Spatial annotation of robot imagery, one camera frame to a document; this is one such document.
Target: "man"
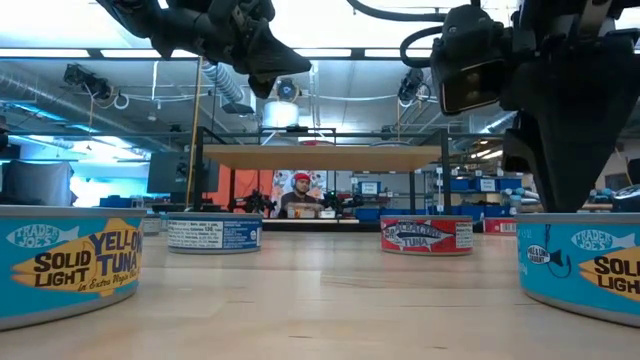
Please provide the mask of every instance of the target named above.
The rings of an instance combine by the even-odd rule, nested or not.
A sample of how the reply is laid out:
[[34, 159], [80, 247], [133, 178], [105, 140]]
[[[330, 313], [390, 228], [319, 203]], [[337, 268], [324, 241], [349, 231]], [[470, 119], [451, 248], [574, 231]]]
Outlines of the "man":
[[287, 217], [288, 205], [290, 204], [310, 204], [310, 207], [314, 209], [318, 205], [318, 200], [316, 198], [307, 195], [307, 192], [309, 192], [309, 188], [311, 187], [311, 178], [309, 175], [297, 173], [293, 176], [293, 180], [295, 181], [293, 191], [282, 195], [280, 198], [280, 213], [278, 214], [278, 217], [280, 218]]

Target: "can lid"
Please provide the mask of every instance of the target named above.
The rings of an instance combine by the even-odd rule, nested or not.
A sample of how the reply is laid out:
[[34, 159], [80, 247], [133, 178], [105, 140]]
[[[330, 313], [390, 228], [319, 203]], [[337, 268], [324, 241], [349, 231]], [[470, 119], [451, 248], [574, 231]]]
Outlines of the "can lid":
[[120, 217], [143, 218], [146, 209], [117, 209], [117, 208], [79, 208], [72, 206], [30, 206], [30, 205], [0, 205], [2, 218], [96, 218]]
[[640, 224], [637, 213], [584, 213], [584, 214], [518, 214], [518, 223], [545, 224]]
[[380, 219], [391, 220], [473, 220], [465, 215], [382, 215]]
[[211, 212], [175, 212], [169, 213], [169, 219], [202, 218], [205, 219], [262, 219], [262, 214], [211, 213]]

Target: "black frame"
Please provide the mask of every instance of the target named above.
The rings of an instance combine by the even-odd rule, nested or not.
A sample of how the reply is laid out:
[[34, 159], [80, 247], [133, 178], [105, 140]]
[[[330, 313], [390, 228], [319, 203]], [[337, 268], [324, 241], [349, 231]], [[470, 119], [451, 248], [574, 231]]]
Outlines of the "black frame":
[[[395, 136], [390, 133], [381, 133], [381, 132], [358, 132], [358, 133], [339, 133], [335, 128], [309, 128], [309, 132], [286, 132], [287, 128], [263, 128], [260, 129], [257, 133], [214, 133], [204, 126], [198, 126], [196, 128], [196, 143], [194, 149], [190, 149], [191, 151], [195, 150], [194, 163], [192, 164], [194, 168], [194, 211], [201, 211], [202, 207], [202, 193], [203, 193], [203, 184], [202, 184], [202, 171], [204, 170], [203, 164], [203, 146], [207, 144], [218, 143], [222, 145], [229, 144], [224, 138], [257, 138], [260, 142], [263, 133], [267, 131], [285, 131], [278, 134], [280, 137], [300, 137], [301, 135], [306, 134], [307, 136], [314, 136], [312, 131], [331, 131], [329, 137], [333, 137], [334, 144], [337, 144], [337, 138], [339, 137], [350, 137], [350, 138], [377, 138], [384, 139], [389, 138], [390, 136]], [[12, 131], [10, 135], [39, 135], [39, 136], [54, 136], [54, 137], [74, 137], [81, 139], [92, 138], [92, 134], [87, 134], [86, 132], [33, 132], [33, 131]], [[154, 133], [128, 133], [128, 132], [101, 132], [101, 136], [115, 136], [119, 138], [143, 138], [143, 137], [156, 137], [156, 138], [190, 138], [192, 136], [191, 132], [154, 132]], [[442, 164], [442, 179], [443, 179], [443, 194], [444, 194], [444, 214], [451, 215], [451, 161], [449, 156], [449, 144], [451, 141], [458, 139], [477, 139], [477, 140], [491, 140], [491, 139], [503, 139], [502, 134], [490, 134], [490, 133], [481, 133], [481, 134], [470, 134], [470, 133], [449, 133], [447, 129], [440, 129], [432, 134], [425, 133], [402, 133], [400, 134], [401, 138], [420, 138], [423, 139], [422, 142], [418, 144], [418, 146], [426, 146], [426, 145], [439, 145], [441, 150], [441, 164]], [[409, 196], [410, 196], [410, 209], [411, 214], [416, 213], [416, 191], [415, 191], [415, 172], [409, 173]], [[337, 186], [337, 174], [334, 172], [334, 190]], [[233, 196], [235, 193], [235, 169], [231, 169], [230, 174], [230, 194], [229, 194], [229, 202], [233, 200]]]

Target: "yellow fish graphic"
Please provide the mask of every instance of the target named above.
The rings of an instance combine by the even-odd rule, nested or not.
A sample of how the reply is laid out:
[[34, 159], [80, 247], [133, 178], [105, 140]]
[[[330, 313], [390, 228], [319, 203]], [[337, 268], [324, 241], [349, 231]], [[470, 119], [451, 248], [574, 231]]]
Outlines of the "yellow fish graphic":
[[633, 247], [580, 264], [580, 275], [616, 295], [640, 302], [640, 247]]
[[138, 278], [141, 250], [142, 232], [122, 219], [110, 219], [102, 232], [15, 265], [12, 279], [36, 288], [109, 296]]

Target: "red cap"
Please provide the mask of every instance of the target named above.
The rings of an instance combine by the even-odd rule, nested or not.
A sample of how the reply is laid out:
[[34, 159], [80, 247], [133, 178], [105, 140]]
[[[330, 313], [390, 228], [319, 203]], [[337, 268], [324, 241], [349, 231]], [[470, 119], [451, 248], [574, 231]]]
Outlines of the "red cap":
[[293, 179], [295, 181], [298, 180], [307, 180], [308, 182], [311, 182], [311, 177], [305, 173], [297, 173], [295, 175], [293, 175]]

